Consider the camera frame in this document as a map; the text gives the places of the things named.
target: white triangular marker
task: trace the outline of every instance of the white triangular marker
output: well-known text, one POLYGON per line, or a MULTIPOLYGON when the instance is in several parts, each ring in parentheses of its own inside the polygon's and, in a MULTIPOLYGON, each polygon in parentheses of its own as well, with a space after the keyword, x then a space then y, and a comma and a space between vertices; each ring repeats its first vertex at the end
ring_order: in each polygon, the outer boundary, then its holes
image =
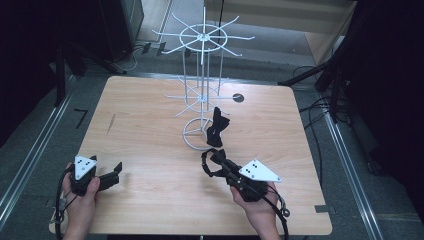
POLYGON ((96 166, 97 161, 83 157, 83 156, 76 155, 74 164, 75 164, 75 179, 80 180, 94 166, 96 166))
POLYGON ((282 179, 263 165, 259 160, 254 159, 246 166, 239 170, 239 173, 249 179, 255 181, 266 181, 266 182, 281 182, 282 179))

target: white wire rack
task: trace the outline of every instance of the white wire rack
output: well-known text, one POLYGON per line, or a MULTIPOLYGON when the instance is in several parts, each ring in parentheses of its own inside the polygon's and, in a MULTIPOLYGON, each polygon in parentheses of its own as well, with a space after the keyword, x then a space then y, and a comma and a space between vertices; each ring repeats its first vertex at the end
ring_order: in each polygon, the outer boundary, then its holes
POLYGON ((213 120, 205 117, 205 113, 211 112, 215 107, 218 107, 222 99, 235 99, 240 97, 240 95, 234 96, 221 96, 220 88, 221 86, 228 80, 221 81, 222 79, 222 66, 224 60, 224 52, 228 52, 233 56, 241 56, 241 54, 236 54, 225 47, 228 43, 228 39, 240 39, 240 40, 251 40, 254 37, 237 37, 228 35, 224 28, 235 21, 237 21, 238 17, 234 20, 222 25, 215 26, 212 24, 206 23, 206 8, 203 8, 203 23, 188 25, 179 18, 177 18, 173 13, 172 16, 181 24, 183 24, 186 28, 181 31, 179 34, 173 33, 159 33, 152 30, 154 33, 158 35, 164 36, 175 36, 178 37, 181 43, 181 46, 176 47, 172 50, 162 51, 162 54, 170 54, 179 50, 182 51, 182 59, 183 59, 183 68, 184 68, 184 76, 183 78, 179 77, 179 80, 184 84, 184 95, 182 96, 169 96, 165 95, 169 98, 183 99, 186 104, 186 108, 181 112, 176 114, 174 117, 178 117, 187 110, 191 110, 194 112, 198 112, 200 114, 199 117, 194 118, 187 122, 183 129, 183 138, 184 141, 193 149, 197 150, 207 150, 210 146, 205 146, 206 141, 201 141, 199 144, 199 140, 196 141, 196 144, 192 144, 192 139, 189 139, 191 136, 194 136, 196 139, 200 135, 202 139, 207 138, 207 127, 213 123, 213 120), (196 82, 195 86, 190 86, 188 84, 188 79, 192 79, 193 77, 187 76, 186 71, 186 56, 185 53, 187 51, 193 51, 196 53, 196 66, 197 73, 194 77, 196 82), (212 52, 220 51, 221 62, 219 69, 219 81, 217 86, 210 85, 210 55, 212 52))

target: black cloth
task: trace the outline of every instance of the black cloth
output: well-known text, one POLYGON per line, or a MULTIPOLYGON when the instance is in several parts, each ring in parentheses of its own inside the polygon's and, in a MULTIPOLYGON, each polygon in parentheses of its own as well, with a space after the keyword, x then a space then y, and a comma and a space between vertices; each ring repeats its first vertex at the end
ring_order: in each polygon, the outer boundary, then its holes
POLYGON ((0 147, 56 84, 53 2, 0 1, 0 147))
POLYGON ((221 131, 230 124, 230 119, 221 116, 221 110, 215 107, 213 112, 213 124, 206 130, 207 144, 212 147, 222 147, 221 131))
POLYGON ((368 154, 405 186, 424 223, 424 3, 378 3, 344 59, 346 95, 377 142, 368 154))

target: human hand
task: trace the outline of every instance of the human hand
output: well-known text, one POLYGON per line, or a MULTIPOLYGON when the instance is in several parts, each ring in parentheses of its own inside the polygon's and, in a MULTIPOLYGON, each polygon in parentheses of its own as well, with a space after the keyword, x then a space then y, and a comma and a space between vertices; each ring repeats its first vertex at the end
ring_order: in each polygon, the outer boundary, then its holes
MULTIPOLYGON (((273 182, 268 182, 268 186, 276 189, 273 182)), ((257 202, 245 202, 235 187, 230 187, 230 190, 233 194, 234 202, 244 209, 247 219, 261 240, 279 240, 280 236, 276 225, 276 214, 272 207, 263 199, 257 202)), ((277 196, 273 192, 268 191, 265 197, 274 205, 278 202, 277 196)))
POLYGON ((67 204, 72 201, 66 209, 68 213, 68 227, 63 239, 84 239, 93 223, 100 179, 98 177, 91 179, 85 196, 80 197, 71 192, 70 176, 71 173, 67 173, 62 184, 63 192, 65 195, 67 194, 67 204))

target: wooden table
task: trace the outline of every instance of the wooden table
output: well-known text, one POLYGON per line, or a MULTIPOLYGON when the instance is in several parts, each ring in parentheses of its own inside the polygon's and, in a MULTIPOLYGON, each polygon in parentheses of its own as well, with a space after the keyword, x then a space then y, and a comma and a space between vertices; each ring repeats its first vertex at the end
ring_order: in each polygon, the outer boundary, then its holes
MULTIPOLYGON (((259 159, 283 178, 276 186, 291 211, 291 235, 330 234, 328 213, 314 208, 325 201, 292 90, 230 83, 221 87, 221 96, 234 93, 245 100, 223 99, 219 105, 230 113, 224 115, 230 125, 222 132, 227 158, 241 166, 259 159)), ((91 233, 256 235, 225 179, 209 178, 201 167, 202 151, 183 140, 183 127, 199 113, 174 117, 186 105, 164 94, 182 96, 184 85, 178 80, 108 80, 79 154, 97 155, 97 175, 120 161, 123 171, 118 185, 99 193, 91 233)), ((211 170, 218 170, 209 157, 211 170)))

